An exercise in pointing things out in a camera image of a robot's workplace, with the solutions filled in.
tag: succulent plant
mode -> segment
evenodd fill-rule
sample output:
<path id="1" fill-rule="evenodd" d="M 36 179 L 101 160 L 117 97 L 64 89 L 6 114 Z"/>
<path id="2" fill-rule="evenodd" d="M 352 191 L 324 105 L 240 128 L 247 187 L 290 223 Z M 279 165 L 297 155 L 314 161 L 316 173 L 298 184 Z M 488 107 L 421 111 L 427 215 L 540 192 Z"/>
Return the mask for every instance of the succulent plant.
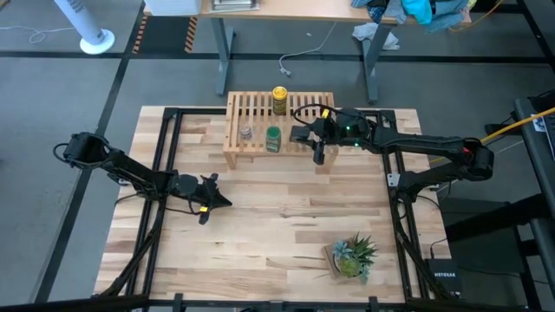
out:
<path id="1" fill-rule="evenodd" d="M 333 245 L 333 255 L 339 259 L 349 259 L 352 254 L 353 250 L 349 248 L 349 245 L 344 241 L 339 241 Z"/>
<path id="2" fill-rule="evenodd" d="M 359 237 L 356 233 L 349 241 L 339 241 L 333 246 L 333 254 L 341 274 L 346 277 L 360 276 L 363 283 L 368 281 L 369 268 L 374 261 L 377 249 L 370 236 Z"/>
<path id="3" fill-rule="evenodd" d="M 339 259 L 339 270 L 346 277 L 355 277 L 361 274 L 361 264 L 354 258 Z"/>

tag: green can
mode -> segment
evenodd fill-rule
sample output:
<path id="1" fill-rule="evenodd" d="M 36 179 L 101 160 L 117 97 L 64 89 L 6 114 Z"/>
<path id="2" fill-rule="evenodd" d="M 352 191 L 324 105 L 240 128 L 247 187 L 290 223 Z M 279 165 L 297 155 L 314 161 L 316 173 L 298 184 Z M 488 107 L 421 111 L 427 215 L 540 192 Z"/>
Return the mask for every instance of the green can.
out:
<path id="1" fill-rule="evenodd" d="M 266 151 L 279 153 L 281 147 L 281 130 L 278 127 L 268 127 L 266 131 Z"/>

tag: gray fabric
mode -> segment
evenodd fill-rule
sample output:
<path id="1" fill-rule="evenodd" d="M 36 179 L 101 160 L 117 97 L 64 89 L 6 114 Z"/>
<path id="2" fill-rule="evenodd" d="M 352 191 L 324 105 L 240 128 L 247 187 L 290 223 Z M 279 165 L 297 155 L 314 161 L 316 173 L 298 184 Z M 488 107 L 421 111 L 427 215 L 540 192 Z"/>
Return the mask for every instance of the gray fabric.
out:
<path id="1" fill-rule="evenodd" d="M 399 24 L 404 24 L 407 21 L 407 13 L 402 7 L 401 0 L 389 0 L 388 8 L 385 9 L 383 15 L 394 17 Z"/>

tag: wooden slatted shelf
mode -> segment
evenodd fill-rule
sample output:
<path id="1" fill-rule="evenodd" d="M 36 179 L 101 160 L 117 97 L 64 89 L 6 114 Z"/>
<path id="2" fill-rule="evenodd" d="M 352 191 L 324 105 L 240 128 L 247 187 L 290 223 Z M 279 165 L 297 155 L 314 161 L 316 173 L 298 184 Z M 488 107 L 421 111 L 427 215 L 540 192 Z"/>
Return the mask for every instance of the wooden slatted shelf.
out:
<path id="1" fill-rule="evenodd" d="M 312 157 L 312 150 L 303 144 L 289 142 L 292 126 L 302 126 L 293 117 L 293 111 L 308 104 L 324 104 L 334 107 L 333 94 L 329 92 L 289 92 L 286 115 L 272 113 L 271 92 L 230 92 L 227 99 L 225 117 L 224 155 L 228 166 L 235 169 L 238 156 L 287 156 Z M 298 116 L 300 120 L 311 123 L 320 115 L 320 107 L 309 107 Z M 242 140 L 239 129 L 251 127 L 252 137 Z M 281 130 L 279 153 L 266 150 L 266 130 L 275 126 Z M 325 164 L 319 170 L 328 172 L 338 154 L 337 146 L 325 147 Z"/>

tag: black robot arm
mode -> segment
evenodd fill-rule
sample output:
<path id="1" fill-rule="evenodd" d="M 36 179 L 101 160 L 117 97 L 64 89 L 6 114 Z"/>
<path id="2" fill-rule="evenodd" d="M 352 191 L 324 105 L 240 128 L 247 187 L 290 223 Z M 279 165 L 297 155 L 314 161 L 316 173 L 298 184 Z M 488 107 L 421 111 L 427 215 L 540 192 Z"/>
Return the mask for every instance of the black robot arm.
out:
<path id="1" fill-rule="evenodd" d="M 322 116 L 311 124 L 297 119 L 306 107 L 321 107 Z M 359 146 L 371 153 L 389 154 L 395 151 L 441 156 L 451 162 L 424 172 L 389 174 L 388 186 L 395 188 L 396 196 L 414 203 L 418 193 L 426 186 L 455 179 L 481 181 L 493 175 L 493 153 L 475 138 L 436 137 L 398 133 L 391 127 L 378 126 L 362 111 L 354 108 L 337 110 L 320 104 L 298 108 L 293 116 L 304 126 L 293 126 L 290 141 L 310 146 L 314 162 L 322 165 L 326 145 Z"/>
<path id="2" fill-rule="evenodd" d="M 66 146 L 60 157 L 57 148 Z M 151 200 L 161 200 L 175 196 L 188 201 L 191 213 L 199 215 L 199 222 L 205 224 L 212 209 L 231 206 L 232 203 L 219 192 L 216 180 L 218 174 L 210 178 L 202 177 L 202 183 L 188 174 L 176 170 L 155 172 L 141 163 L 129 158 L 123 151 L 113 148 L 108 141 L 92 133 L 79 133 L 71 136 L 69 143 L 58 144 L 54 155 L 62 162 L 82 170 L 104 169 L 108 176 L 118 184 L 128 182 L 139 195 Z M 202 207 L 194 212 L 191 203 Z"/>

